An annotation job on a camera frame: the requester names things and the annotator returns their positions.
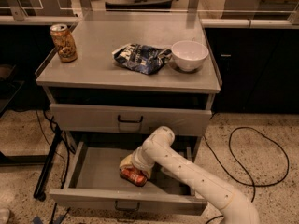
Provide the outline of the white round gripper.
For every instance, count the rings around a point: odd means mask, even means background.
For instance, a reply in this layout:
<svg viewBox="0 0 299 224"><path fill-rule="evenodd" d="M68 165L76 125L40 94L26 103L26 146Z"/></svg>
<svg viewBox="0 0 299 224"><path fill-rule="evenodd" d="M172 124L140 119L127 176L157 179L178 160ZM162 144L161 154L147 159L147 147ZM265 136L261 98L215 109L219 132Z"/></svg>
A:
<svg viewBox="0 0 299 224"><path fill-rule="evenodd" d="M120 170L133 169L134 167L138 169L147 179L151 178L152 168L155 161L146 154L142 147L138 147L132 155L126 156L121 160L119 165Z"/></svg>

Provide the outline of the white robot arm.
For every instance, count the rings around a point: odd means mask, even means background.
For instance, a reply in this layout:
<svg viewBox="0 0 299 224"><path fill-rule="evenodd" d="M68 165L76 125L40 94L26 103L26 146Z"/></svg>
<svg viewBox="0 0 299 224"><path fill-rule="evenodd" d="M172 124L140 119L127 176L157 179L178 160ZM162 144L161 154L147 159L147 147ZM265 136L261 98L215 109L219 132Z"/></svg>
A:
<svg viewBox="0 0 299 224"><path fill-rule="evenodd" d="M174 141L175 134L169 127L157 128L120 162L120 176L144 186L158 163L216 207L223 214L221 224L260 224L258 211L240 190L179 155L171 148Z"/></svg>

